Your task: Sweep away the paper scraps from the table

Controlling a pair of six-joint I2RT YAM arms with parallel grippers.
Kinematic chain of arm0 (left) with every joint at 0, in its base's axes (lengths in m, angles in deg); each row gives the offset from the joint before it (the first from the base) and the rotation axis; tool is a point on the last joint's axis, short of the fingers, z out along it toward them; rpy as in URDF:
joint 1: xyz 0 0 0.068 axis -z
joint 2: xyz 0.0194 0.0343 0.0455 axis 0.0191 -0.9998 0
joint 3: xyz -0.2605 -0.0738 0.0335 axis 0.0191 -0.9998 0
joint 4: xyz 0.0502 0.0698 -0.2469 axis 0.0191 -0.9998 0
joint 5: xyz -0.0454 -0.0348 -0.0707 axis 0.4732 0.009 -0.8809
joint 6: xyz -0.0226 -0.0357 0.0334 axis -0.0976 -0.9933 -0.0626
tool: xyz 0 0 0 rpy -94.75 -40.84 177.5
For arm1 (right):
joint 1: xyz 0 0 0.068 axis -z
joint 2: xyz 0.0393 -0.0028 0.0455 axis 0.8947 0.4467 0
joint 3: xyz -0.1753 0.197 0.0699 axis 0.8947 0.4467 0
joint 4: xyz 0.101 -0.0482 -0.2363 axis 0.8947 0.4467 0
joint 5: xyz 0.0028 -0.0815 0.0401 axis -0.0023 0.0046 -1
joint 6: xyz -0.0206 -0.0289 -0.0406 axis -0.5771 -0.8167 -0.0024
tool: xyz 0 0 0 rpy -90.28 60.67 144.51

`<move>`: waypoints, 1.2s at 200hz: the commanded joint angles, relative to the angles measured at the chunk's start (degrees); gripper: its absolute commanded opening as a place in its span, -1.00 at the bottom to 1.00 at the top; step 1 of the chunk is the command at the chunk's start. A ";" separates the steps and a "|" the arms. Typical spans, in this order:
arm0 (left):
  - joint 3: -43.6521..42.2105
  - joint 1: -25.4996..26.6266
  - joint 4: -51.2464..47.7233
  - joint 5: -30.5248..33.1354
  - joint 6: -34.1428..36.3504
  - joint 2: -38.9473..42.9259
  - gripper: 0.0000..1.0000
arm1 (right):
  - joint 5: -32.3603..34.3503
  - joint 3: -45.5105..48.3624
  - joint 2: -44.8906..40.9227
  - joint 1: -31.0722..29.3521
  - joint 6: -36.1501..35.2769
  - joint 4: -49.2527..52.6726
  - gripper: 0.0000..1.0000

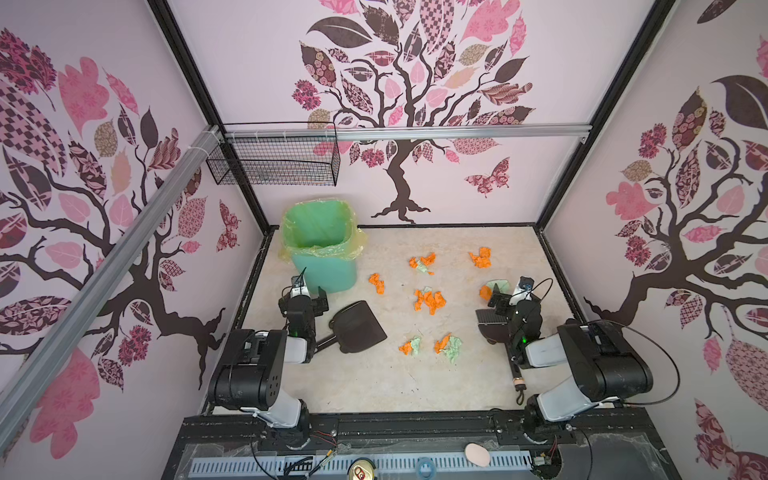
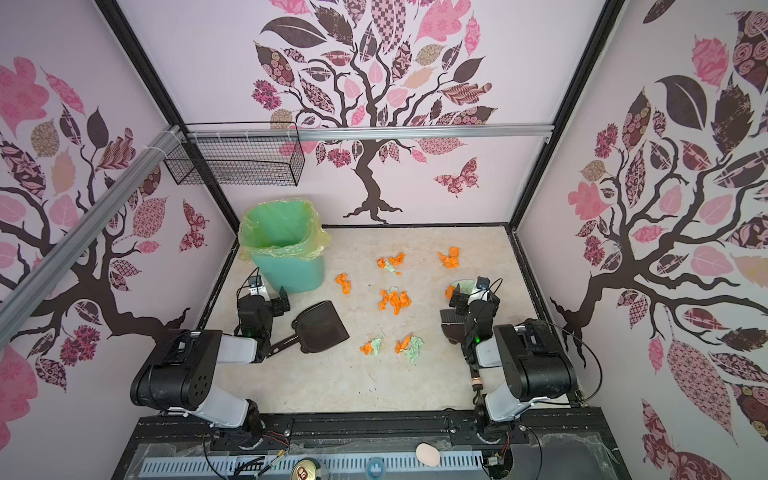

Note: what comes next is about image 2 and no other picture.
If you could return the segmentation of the dark brown hand brush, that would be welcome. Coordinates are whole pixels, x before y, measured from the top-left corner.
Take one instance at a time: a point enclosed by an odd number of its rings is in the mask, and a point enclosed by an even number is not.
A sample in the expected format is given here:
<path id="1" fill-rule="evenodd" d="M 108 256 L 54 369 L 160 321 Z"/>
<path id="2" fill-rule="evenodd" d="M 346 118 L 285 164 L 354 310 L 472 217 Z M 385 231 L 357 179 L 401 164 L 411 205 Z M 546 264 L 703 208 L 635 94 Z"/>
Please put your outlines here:
<path id="1" fill-rule="evenodd" d="M 475 392 L 483 390 L 483 381 L 476 355 L 477 324 L 468 315 L 459 315 L 454 309 L 440 311 L 443 335 L 453 345 L 461 347 L 462 355 L 471 374 L 471 386 Z"/>

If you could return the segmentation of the dark brown plastic dustpan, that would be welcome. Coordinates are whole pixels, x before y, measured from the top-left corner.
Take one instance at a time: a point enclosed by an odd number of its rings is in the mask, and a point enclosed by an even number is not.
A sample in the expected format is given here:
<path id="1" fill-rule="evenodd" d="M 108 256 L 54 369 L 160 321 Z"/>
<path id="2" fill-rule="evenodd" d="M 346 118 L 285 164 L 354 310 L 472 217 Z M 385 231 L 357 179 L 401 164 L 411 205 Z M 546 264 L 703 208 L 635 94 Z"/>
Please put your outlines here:
<path id="1" fill-rule="evenodd" d="M 334 304 L 330 300 L 319 302 L 297 315 L 291 324 L 294 333 L 269 349 L 272 357 L 298 344 L 305 354 L 326 351 L 350 338 Z"/>

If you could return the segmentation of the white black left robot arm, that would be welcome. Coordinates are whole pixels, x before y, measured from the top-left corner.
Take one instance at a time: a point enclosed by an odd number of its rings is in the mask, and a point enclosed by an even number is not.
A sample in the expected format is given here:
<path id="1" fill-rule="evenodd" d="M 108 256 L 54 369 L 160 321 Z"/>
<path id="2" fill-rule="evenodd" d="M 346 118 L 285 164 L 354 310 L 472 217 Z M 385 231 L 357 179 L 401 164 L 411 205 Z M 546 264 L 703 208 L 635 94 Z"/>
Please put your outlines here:
<path id="1" fill-rule="evenodd" d="M 237 299 L 238 328 L 233 335 L 221 330 L 172 331 L 134 378 L 132 403 L 258 434 L 262 424 L 256 403 L 216 386 L 214 374 L 220 364 L 263 362 L 271 349 L 273 320 L 289 310 L 284 288 L 274 298 L 254 291 Z"/>

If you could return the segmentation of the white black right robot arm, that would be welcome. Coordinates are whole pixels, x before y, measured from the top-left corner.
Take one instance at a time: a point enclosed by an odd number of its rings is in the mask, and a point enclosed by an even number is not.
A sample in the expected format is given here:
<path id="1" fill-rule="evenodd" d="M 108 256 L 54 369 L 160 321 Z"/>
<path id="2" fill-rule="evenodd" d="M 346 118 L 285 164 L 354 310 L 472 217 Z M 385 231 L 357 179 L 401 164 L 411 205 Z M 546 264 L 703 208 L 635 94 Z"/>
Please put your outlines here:
<path id="1" fill-rule="evenodd" d="M 546 322 L 495 322 L 501 299 L 488 278 L 457 281 L 446 296 L 441 330 L 449 343 L 460 347 L 468 365 L 480 428 L 514 422 L 534 405 L 577 389 L 575 369 Z"/>

